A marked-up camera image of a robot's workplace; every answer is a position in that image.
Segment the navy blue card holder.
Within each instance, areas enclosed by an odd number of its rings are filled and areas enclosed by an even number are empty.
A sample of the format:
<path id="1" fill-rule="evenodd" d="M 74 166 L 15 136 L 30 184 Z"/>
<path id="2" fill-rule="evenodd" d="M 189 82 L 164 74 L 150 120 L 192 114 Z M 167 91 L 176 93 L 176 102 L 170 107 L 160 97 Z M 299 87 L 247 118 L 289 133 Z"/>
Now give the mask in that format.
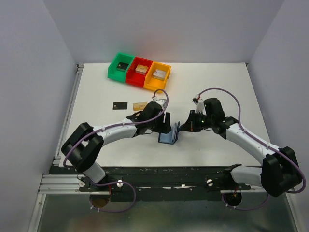
<path id="1" fill-rule="evenodd" d="M 173 145 L 176 143 L 180 132 L 180 122 L 174 123 L 171 131 L 168 133 L 159 133 L 158 142 L 162 144 Z"/>

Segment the gold credit card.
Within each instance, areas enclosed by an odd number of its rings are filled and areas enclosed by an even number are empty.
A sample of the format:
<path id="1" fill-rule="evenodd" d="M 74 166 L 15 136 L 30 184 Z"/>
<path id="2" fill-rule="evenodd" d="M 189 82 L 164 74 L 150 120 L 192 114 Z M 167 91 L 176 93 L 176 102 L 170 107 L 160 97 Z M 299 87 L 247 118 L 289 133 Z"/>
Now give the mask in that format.
<path id="1" fill-rule="evenodd" d="M 133 111 L 141 111 L 141 110 L 143 110 L 146 107 L 147 103 L 148 102 L 146 102 L 146 101 L 133 103 L 132 104 Z"/>

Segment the black credit card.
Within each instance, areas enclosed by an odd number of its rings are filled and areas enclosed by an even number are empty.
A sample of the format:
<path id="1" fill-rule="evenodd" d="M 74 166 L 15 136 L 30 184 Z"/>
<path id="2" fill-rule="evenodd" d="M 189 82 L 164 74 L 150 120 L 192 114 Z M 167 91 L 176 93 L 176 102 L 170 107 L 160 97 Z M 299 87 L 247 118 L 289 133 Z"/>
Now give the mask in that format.
<path id="1" fill-rule="evenodd" d="M 128 102 L 126 101 L 120 101 L 120 102 L 114 102 L 113 103 L 113 110 L 127 110 L 128 108 Z"/>

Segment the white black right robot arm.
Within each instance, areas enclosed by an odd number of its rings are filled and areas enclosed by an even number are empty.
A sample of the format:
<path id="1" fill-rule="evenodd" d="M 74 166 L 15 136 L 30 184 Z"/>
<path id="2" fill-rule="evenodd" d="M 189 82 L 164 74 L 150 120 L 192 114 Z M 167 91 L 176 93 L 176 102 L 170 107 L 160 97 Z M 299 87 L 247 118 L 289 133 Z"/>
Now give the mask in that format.
<path id="1" fill-rule="evenodd" d="M 294 151 L 289 147 L 278 147 L 255 137 L 237 119 L 226 117 L 217 98 L 202 100 L 193 98 L 196 105 L 182 131 L 200 132 L 210 129 L 223 139 L 229 140 L 252 155 L 259 167 L 235 164 L 225 169 L 223 182 L 228 185 L 249 184 L 262 187 L 269 195 L 278 197 L 301 183 Z"/>

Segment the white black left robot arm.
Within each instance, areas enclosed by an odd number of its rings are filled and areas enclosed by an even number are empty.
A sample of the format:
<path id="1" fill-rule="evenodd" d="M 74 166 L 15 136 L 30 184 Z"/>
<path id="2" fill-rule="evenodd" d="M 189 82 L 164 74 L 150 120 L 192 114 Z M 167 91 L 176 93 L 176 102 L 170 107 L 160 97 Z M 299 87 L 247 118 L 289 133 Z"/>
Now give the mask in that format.
<path id="1" fill-rule="evenodd" d="M 80 124 L 61 148 L 67 161 L 78 172 L 84 174 L 92 183 L 101 184 L 106 178 L 103 168 L 96 162 L 103 146 L 121 139 L 144 135 L 147 130 L 169 133 L 170 113 L 164 113 L 167 99 L 149 102 L 142 111 L 127 116 L 116 124 L 92 127 L 87 122 Z"/>

